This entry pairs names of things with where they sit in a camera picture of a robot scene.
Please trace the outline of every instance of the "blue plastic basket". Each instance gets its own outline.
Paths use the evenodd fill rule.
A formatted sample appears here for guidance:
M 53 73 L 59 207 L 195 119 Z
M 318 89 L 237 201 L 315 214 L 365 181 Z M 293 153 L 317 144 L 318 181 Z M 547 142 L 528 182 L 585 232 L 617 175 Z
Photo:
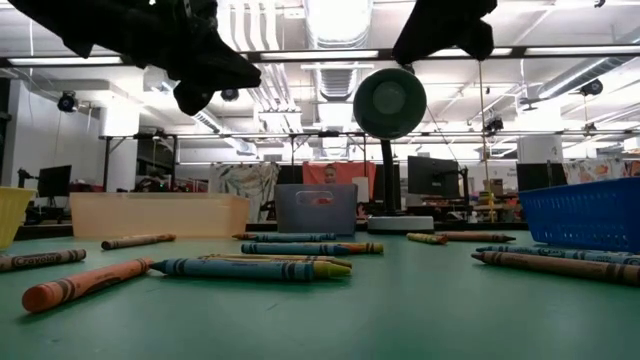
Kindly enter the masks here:
M 535 241 L 640 252 L 640 178 L 523 191 L 519 196 Z

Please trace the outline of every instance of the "brown crayon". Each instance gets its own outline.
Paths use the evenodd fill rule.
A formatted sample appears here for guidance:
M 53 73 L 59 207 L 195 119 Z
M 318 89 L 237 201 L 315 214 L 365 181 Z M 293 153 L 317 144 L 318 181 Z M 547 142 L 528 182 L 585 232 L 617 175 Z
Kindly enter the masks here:
M 485 264 L 640 286 L 640 266 L 495 251 L 471 254 Z
M 84 249 L 62 250 L 50 253 L 0 257 L 0 272 L 40 266 L 57 265 L 84 260 Z
M 407 234 L 407 239 L 410 241 L 421 242 L 431 245 L 446 245 L 449 239 L 443 235 L 430 235 L 430 234 Z
M 514 237 L 506 236 L 506 235 L 488 234 L 488 233 L 471 232 L 471 231 L 454 231 L 454 232 L 442 233 L 439 235 L 446 236 L 449 241 L 503 243 L 503 242 L 516 239 Z
M 353 267 L 351 261 L 337 259 L 333 256 L 306 256 L 306 255 L 249 255 L 249 254 L 209 254 L 204 256 L 199 256 L 200 260 L 210 260 L 210 259 L 231 259 L 231 260 L 270 260 L 270 261 L 281 261 L 281 262 L 310 262 L 310 261 L 326 261 L 332 264 Z
M 149 270 L 151 263 L 153 263 L 153 260 L 149 258 L 135 259 L 126 263 L 111 265 L 36 285 L 22 295 L 22 306 L 32 313 L 45 311 L 121 281 L 142 275 Z
M 176 236 L 173 234 L 127 236 L 118 240 L 103 241 L 101 246 L 104 250 L 114 250 L 123 247 L 156 244 L 163 241 L 173 241 L 175 239 Z
M 351 250 L 352 254 L 382 254 L 384 245 L 378 243 L 341 243 L 341 242 L 323 242 L 326 245 L 339 245 Z

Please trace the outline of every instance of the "orange crayon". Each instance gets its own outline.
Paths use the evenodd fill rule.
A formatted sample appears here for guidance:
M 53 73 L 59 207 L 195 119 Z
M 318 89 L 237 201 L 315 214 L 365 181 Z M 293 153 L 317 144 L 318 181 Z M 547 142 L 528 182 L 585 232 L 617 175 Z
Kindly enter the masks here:
M 123 247 L 155 244 L 163 241 L 173 241 L 175 239 L 176 236 L 173 234 L 127 236 L 118 240 L 103 241 L 101 246 L 104 250 L 113 250 Z
M 409 239 L 410 241 L 417 241 L 417 242 L 421 242 L 421 243 L 425 243 L 425 244 L 432 244 L 432 245 L 446 245 L 447 241 L 449 241 L 449 239 L 447 239 L 446 236 L 442 236 L 442 235 L 430 235 L 430 234 L 414 234 L 414 233 L 409 233 L 407 234 L 407 239 Z
M 135 259 L 122 264 L 71 275 L 36 285 L 22 295 L 22 306 L 32 313 L 54 308 L 113 284 L 146 273 L 153 260 Z

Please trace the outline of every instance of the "person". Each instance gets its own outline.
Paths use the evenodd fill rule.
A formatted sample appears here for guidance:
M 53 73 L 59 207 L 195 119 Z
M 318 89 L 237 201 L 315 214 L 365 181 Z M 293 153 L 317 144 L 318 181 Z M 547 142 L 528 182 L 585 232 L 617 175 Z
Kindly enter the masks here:
M 324 183 L 325 184 L 335 184 L 337 179 L 337 169 L 335 166 L 329 164 L 324 168 Z

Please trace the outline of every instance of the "lamp head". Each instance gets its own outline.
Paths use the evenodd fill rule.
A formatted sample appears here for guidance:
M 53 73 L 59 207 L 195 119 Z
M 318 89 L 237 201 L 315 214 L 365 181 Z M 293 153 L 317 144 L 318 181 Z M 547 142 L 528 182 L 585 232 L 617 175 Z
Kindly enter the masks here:
M 417 77 L 403 69 L 383 69 L 364 79 L 353 100 L 353 114 L 364 132 L 394 140 L 413 131 L 427 109 Z

